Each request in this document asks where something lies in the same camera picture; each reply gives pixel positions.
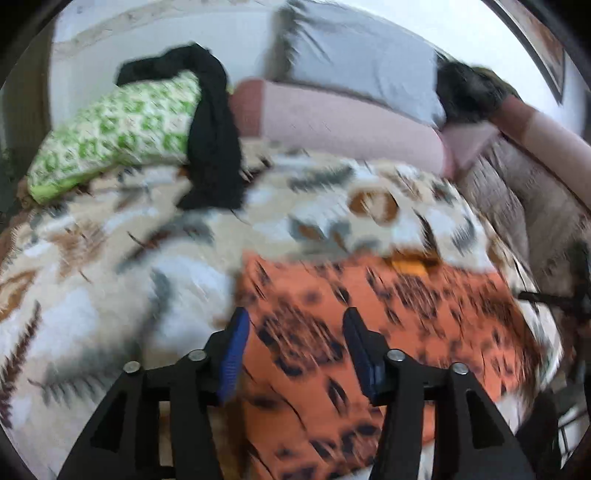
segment white wall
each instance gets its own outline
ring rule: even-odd
[[[115,33],[64,59],[52,61],[51,116],[54,125],[113,87],[118,66],[129,59],[157,55],[196,41],[224,64],[230,79],[268,74],[280,22],[282,0],[74,0],[57,25],[60,46],[72,44],[88,28],[129,8],[152,3],[174,9],[178,16]],[[563,104],[559,105],[537,66],[506,25],[480,0],[345,0],[424,37],[455,58],[493,69],[522,98],[582,133],[586,85],[568,59]],[[183,11],[191,4],[190,12]]]

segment orange fabric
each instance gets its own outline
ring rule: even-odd
[[[361,393],[342,333],[348,306],[422,363],[466,363],[493,400],[532,374],[540,353],[499,274],[415,272],[424,274],[372,256],[320,265],[246,259],[243,407],[261,478],[336,478],[373,463],[384,411]],[[433,437],[427,406],[423,441]]]

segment green patterned pillow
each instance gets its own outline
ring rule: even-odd
[[[115,165],[184,163],[200,99],[191,72],[118,87],[47,135],[29,168],[31,196],[46,203]]]

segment bed sheet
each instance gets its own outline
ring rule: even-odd
[[[176,211],[189,181],[173,167],[128,168],[32,213],[14,231],[0,278],[0,423],[39,480],[53,479],[128,359],[146,368],[201,348],[233,309],[244,250],[265,258],[338,258],[359,249],[424,249],[498,268],[512,288],[534,284],[490,224],[437,177],[403,164],[243,145],[240,211]],[[545,355],[538,386],[562,355],[550,312],[519,304]],[[520,392],[500,405],[511,427]],[[227,479],[237,478],[228,432],[214,431]],[[429,476],[429,447],[421,474]]]

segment blanket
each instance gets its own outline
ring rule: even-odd
[[[0,423],[38,479],[57,475],[127,360],[170,364],[225,325],[244,250],[271,260],[429,250],[457,268],[497,268],[510,288],[535,289],[490,224],[437,177],[263,142],[242,151],[240,211],[178,212],[188,179],[172,167],[126,168],[14,230],[0,274]],[[556,371],[560,338],[546,308],[518,305],[544,352],[540,388]],[[501,405],[516,429],[521,393]],[[214,431],[226,477],[238,478],[224,461],[230,434]]]
[[[575,241],[591,243],[591,217],[560,180],[500,137],[476,159],[457,188],[490,220],[540,291],[572,294],[567,250]],[[568,350],[576,326],[562,311],[554,309],[553,314]]]

